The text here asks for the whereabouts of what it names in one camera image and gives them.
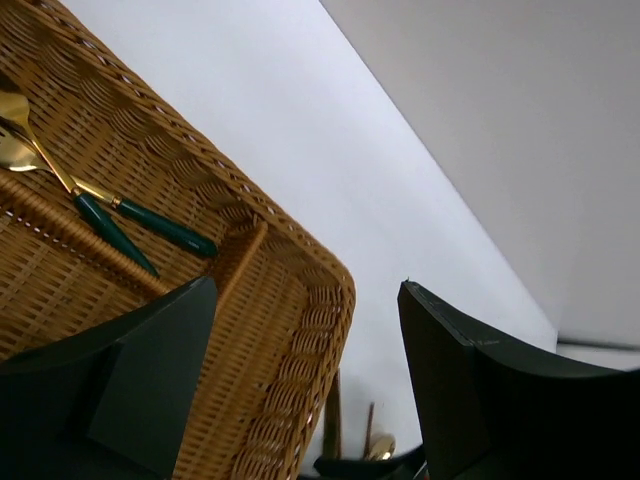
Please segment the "gold fork green handle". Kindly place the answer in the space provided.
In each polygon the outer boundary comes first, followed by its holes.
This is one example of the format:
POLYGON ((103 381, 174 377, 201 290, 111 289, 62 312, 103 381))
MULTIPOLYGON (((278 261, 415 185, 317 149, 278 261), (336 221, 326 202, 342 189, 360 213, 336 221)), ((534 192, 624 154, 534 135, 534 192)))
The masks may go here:
POLYGON ((130 240, 111 216, 102 208, 90 192, 83 189, 62 166, 46 152, 33 132, 30 122, 30 103, 19 87, 9 83, 1 84, 1 123, 21 143, 36 152, 72 197, 76 209, 84 220, 100 237, 136 262, 154 277, 159 274, 141 250, 130 240))
MULTIPOLYGON (((30 144, 17 126, 1 121, 1 167, 12 172, 30 172, 42 170, 52 173, 42 155, 30 144)), ((95 186, 78 177, 71 176, 78 187, 96 199, 110 205, 120 215, 139 223, 147 230, 166 238, 183 250, 205 258, 214 257, 218 248, 213 240, 162 216, 129 198, 95 186)))

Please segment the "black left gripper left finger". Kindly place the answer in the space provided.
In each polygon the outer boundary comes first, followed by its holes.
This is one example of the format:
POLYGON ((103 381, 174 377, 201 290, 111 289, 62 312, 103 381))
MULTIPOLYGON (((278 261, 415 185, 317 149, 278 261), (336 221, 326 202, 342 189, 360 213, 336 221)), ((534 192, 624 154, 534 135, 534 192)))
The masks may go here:
POLYGON ((168 479, 217 305, 199 277, 1 365, 5 479, 168 479))

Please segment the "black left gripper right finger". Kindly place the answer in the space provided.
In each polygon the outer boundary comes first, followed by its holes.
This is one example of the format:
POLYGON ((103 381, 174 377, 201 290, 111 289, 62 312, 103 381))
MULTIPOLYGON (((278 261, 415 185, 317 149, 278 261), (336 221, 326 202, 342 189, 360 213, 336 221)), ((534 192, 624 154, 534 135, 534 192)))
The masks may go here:
POLYGON ((548 352, 405 281, 401 331, 434 479, 635 479, 639 374, 548 352))

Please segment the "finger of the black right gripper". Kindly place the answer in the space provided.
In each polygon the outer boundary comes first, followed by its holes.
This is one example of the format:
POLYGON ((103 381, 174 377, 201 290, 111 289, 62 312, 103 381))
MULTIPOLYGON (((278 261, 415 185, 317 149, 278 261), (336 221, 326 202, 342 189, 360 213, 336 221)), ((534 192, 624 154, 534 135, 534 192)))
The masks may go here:
POLYGON ((313 464, 323 479, 414 479, 425 467, 422 444, 389 460, 352 460, 319 457, 313 464))

